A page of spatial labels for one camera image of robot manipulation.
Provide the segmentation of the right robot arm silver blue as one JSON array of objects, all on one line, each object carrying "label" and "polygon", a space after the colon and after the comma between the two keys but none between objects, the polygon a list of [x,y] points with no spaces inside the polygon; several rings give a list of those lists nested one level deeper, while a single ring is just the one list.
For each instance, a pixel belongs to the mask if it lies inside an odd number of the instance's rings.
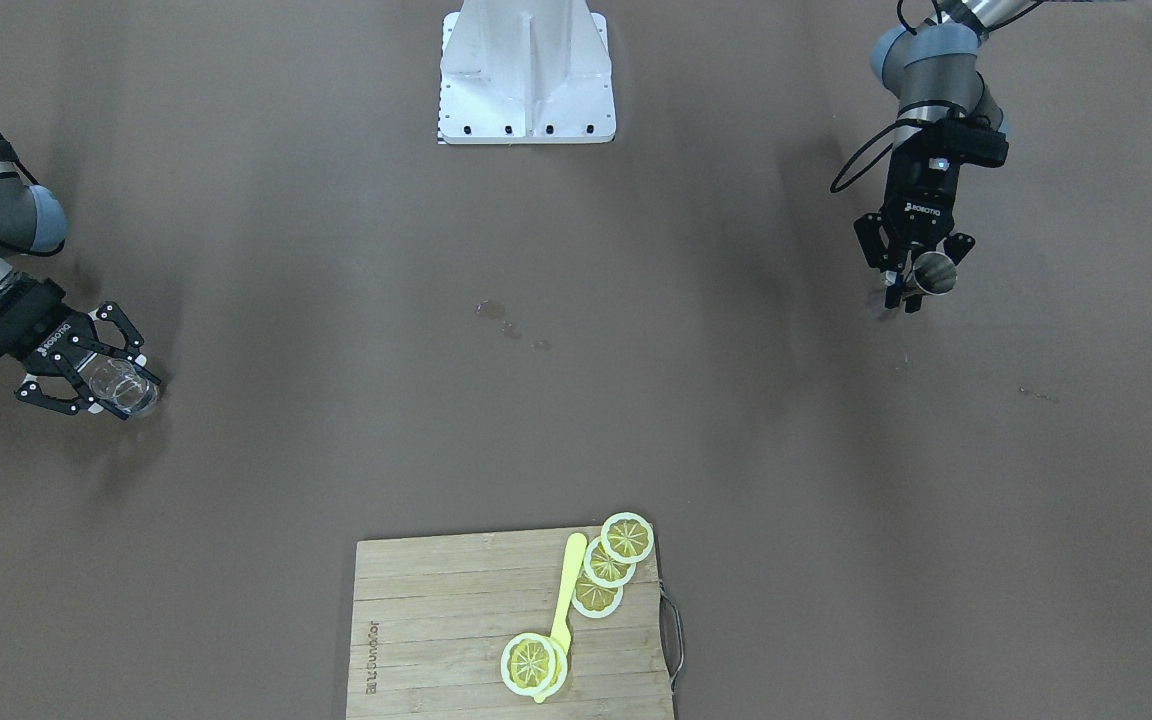
[{"label": "right robot arm silver blue", "polygon": [[13,253],[51,258],[65,249],[68,219],[0,131],[0,357],[24,369],[15,397],[74,416],[129,420],[154,409],[160,379],[146,366],[145,338],[113,301],[81,311],[65,288],[15,270]]}]

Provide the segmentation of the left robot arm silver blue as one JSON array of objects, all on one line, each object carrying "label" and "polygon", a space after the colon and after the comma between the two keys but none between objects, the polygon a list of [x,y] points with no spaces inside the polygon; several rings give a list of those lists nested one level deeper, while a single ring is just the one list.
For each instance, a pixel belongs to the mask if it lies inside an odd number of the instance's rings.
[{"label": "left robot arm silver blue", "polygon": [[1009,124],[977,69],[983,41],[1036,8],[1033,1],[935,1],[919,26],[877,41],[870,68],[899,101],[882,204],[855,220],[867,266],[882,274],[884,306],[905,313],[941,296],[975,247],[955,232],[963,167],[998,168],[1009,156]]}]

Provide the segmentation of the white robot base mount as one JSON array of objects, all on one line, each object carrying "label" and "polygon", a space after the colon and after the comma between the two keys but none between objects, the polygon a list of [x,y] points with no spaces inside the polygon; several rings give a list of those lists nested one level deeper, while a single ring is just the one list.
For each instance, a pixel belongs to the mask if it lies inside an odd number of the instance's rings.
[{"label": "white robot base mount", "polygon": [[442,20],[445,145],[608,143],[609,26],[585,1],[467,1]]}]

